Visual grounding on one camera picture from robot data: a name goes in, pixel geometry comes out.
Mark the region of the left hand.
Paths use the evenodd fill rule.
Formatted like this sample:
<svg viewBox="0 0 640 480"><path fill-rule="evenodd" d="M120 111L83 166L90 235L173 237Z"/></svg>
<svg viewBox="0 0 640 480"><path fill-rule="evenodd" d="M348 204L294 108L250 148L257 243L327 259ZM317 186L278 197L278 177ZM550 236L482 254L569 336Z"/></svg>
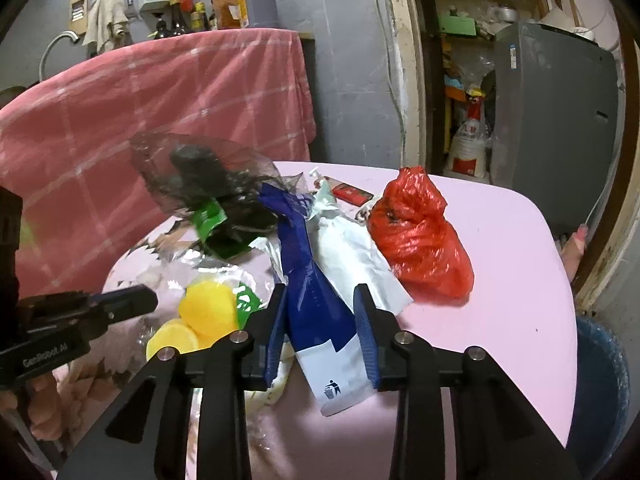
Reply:
<svg viewBox="0 0 640 480"><path fill-rule="evenodd" d="M58 383L51 372L33 379L27 415L32 435L43 441L58 440L64 430L63 404L58 393Z"/></svg>

